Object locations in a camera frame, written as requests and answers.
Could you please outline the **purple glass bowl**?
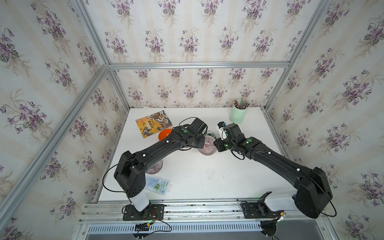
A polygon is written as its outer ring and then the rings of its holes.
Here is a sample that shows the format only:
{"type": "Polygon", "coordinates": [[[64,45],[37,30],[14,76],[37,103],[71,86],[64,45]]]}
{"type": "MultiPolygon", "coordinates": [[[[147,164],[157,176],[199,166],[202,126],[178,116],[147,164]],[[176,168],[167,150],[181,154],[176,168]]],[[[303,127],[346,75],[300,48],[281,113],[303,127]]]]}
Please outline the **purple glass bowl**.
{"type": "Polygon", "coordinates": [[[147,174],[154,175],[158,173],[163,167],[163,160],[158,161],[156,164],[154,164],[151,168],[147,170],[147,174]]]}
{"type": "Polygon", "coordinates": [[[205,142],[202,149],[198,149],[202,155],[211,156],[216,153],[217,148],[214,145],[215,138],[212,136],[205,136],[205,142]]]}

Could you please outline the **orange bowl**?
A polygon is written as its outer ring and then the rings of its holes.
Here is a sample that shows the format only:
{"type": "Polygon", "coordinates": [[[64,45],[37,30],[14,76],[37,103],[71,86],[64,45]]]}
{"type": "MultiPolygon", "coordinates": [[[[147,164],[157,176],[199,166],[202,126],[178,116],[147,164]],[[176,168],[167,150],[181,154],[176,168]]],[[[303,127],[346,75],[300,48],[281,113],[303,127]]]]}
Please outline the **orange bowl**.
{"type": "Polygon", "coordinates": [[[172,129],[162,130],[158,135],[159,141],[162,141],[163,139],[165,139],[171,132],[172,132],[172,129]]]}

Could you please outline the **green leaf bowl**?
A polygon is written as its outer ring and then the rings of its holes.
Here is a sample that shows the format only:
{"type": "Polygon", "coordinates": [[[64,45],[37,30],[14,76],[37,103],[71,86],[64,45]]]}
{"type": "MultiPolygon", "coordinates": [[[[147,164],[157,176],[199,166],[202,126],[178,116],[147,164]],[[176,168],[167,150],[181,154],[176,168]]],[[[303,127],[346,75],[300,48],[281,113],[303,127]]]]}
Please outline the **green leaf bowl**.
{"type": "Polygon", "coordinates": [[[216,139],[216,135],[213,132],[207,132],[207,136],[211,136],[212,138],[216,139]]]}

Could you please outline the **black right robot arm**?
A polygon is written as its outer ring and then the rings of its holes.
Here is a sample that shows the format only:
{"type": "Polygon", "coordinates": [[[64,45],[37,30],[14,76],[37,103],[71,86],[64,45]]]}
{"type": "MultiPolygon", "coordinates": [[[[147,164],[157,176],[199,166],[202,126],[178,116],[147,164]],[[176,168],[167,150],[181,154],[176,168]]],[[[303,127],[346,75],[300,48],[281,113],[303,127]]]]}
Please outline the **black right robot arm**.
{"type": "Polygon", "coordinates": [[[245,137],[237,124],[219,122],[218,129],[220,137],[214,142],[218,151],[230,151],[235,157],[242,156],[241,160],[247,158],[261,163],[284,178],[297,190],[293,201],[305,216],[316,219],[332,203],[333,194],[322,169],[310,169],[297,164],[276,153],[262,141],[245,137]]]}

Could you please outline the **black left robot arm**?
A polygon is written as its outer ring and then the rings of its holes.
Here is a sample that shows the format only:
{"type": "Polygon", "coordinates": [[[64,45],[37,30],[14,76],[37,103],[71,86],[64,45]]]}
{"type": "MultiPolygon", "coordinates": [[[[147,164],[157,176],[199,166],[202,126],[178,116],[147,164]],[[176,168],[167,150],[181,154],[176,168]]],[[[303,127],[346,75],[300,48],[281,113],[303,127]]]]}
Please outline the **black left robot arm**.
{"type": "Polygon", "coordinates": [[[207,130],[208,126],[202,120],[194,118],[191,124],[174,127],[168,136],[154,145],[133,154],[126,151],[121,155],[114,178],[136,211],[144,213],[150,210],[151,203],[144,193],[148,170],[175,151],[202,149],[207,130]]]}

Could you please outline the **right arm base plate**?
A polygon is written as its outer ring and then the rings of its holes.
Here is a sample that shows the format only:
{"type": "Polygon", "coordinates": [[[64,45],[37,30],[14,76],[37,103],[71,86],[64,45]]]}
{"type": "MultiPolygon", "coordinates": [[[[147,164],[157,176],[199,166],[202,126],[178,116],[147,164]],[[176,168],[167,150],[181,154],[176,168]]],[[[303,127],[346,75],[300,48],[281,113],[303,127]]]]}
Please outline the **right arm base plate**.
{"type": "Polygon", "coordinates": [[[266,204],[266,198],[272,192],[266,192],[256,202],[248,203],[240,202],[240,207],[243,210],[245,219],[279,219],[284,212],[272,211],[266,204]]]}

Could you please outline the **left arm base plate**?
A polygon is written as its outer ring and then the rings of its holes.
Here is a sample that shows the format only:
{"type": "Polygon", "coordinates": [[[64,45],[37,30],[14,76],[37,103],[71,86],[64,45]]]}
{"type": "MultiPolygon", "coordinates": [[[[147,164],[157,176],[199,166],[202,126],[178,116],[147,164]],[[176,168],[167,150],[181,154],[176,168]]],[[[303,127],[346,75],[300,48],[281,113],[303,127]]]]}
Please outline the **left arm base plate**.
{"type": "Polygon", "coordinates": [[[126,205],[122,209],[122,213],[123,221],[163,220],[165,213],[165,205],[149,204],[141,212],[138,211],[133,205],[126,205]]]}

